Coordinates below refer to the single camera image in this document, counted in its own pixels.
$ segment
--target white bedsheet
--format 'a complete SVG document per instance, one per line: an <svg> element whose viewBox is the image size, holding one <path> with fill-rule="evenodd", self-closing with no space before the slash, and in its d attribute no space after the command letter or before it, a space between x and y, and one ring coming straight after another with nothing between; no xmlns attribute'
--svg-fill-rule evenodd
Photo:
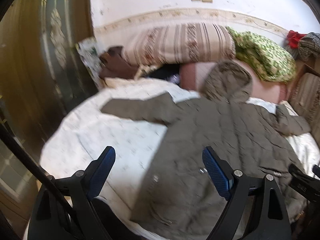
<svg viewBox="0 0 320 240"><path fill-rule="evenodd" d="M114 214L134 233L148 239L164 239L129 221L140 184L167 128L146 121L131 121L102 114L100 108L112 98L147 99L169 92L175 102L197 98L199 94L153 79L121 82L89 98L64 118L59 129L45 144L40 165L55 178L69 177L84 170L106 146L116 150L116 162L100 193ZM276 105L258 98L248 103L274 113ZM288 138L307 174L320 160L319 149L310 134Z"/></svg>

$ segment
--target jacket hood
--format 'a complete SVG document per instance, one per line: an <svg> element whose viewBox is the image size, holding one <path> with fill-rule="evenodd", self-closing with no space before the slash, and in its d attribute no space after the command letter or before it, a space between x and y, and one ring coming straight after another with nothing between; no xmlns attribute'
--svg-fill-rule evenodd
<svg viewBox="0 0 320 240"><path fill-rule="evenodd" d="M229 102L245 102L252 91L252 78L233 61L218 63L208 75L204 85L204 96Z"/></svg>

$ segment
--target jacket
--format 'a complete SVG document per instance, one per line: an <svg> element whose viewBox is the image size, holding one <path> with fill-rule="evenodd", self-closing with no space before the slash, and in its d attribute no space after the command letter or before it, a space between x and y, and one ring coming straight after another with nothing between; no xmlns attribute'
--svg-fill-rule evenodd
<svg viewBox="0 0 320 240"><path fill-rule="evenodd" d="M276 115L246 104L250 74L238 64L217 64L206 80L205 97L174 103L166 93L149 100L113 99L101 111L168 127L143 179L131 220L168 239L206 239L226 201L204 170L202 150L211 146L233 169L248 176L272 174L284 195L289 218L304 198L289 188L288 167L303 169L281 135L310 131L303 117L279 105Z"/></svg>

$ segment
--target jacket sleeve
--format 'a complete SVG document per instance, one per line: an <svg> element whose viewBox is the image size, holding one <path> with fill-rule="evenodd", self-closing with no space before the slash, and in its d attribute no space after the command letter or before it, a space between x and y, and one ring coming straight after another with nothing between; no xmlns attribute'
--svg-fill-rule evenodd
<svg viewBox="0 0 320 240"><path fill-rule="evenodd" d="M182 110L173 102L169 93L148 100L112 99L101 112L131 120L145 120L170 124L178 120Z"/></svg>
<svg viewBox="0 0 320 240"><path fill-rule="evenodd" d="M302 116L292 116L285 105L278 105L276 115L269 119L270 125L285 136L301 135L310 132L310 126Z"/></svg>

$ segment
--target red cloth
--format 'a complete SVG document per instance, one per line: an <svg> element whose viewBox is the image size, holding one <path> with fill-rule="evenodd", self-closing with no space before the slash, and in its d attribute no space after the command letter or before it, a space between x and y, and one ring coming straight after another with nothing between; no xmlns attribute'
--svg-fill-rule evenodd
<svg viewBox="0 0 320 240"><path fill-rule="evenodd" d="M300 34L300 33L297 33L297 32L295 32L293 30L289 31L289 33L287 35L287 40L289 41L288 45L290 46L290 48L297 49L298 48L298 42L304 36L306 36L306 34Z"/></svg>

